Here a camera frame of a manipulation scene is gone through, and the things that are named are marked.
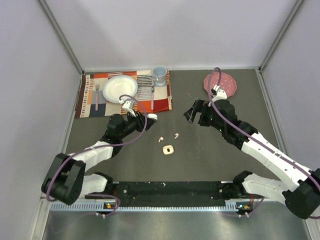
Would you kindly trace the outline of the white earbud case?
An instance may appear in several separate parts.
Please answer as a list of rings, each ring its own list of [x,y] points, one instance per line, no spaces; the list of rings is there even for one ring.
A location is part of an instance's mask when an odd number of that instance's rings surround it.
[[[147,118],[148,118],[148,119],[153,119],[153,120],[155,120],[155,121],[158,120],[158,116],[157,116],[155,113],[149,113],[149,114],[147,115]]]

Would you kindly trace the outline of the beige earbud case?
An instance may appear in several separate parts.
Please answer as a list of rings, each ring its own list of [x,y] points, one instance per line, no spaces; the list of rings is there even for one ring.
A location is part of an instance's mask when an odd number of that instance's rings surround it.
[[[174,147],[172,145],[165,145],[163,148],[162,148],[162,152],[164,155],[171,155],[174,153]]]

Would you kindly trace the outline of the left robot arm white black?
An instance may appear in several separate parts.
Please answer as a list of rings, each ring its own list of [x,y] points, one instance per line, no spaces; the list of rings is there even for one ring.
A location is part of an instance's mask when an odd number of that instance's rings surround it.
[[[85,173],[97,164],[115,157],[125,145],[125,137],[133,132],[147,131],[157,120],[158,116],[154,113],[127,113],[126,118],[120,114],[110,116],[104,135],[95,144],[79,153],[59,153],[55,156],[41,191],[51,200],[67,205],[90,194],[109,198],[114,191],[113,179],[101,172],[91,175]]]

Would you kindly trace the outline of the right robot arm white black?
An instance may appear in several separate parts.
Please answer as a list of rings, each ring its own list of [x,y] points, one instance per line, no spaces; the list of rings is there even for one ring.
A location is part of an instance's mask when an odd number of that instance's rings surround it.
[[[193,123],[217,129],[231,145],[259,161],[278,180],[243,171],[233,180],[233,192],[239,198],[256,194],[285,205],[295,216],[308,219],[320,206],[320,170],[311,170],[289,158],[270,144],[249,123],[239,120],[235,107],[225,99],[214,103],[197,99],[183,115]]]

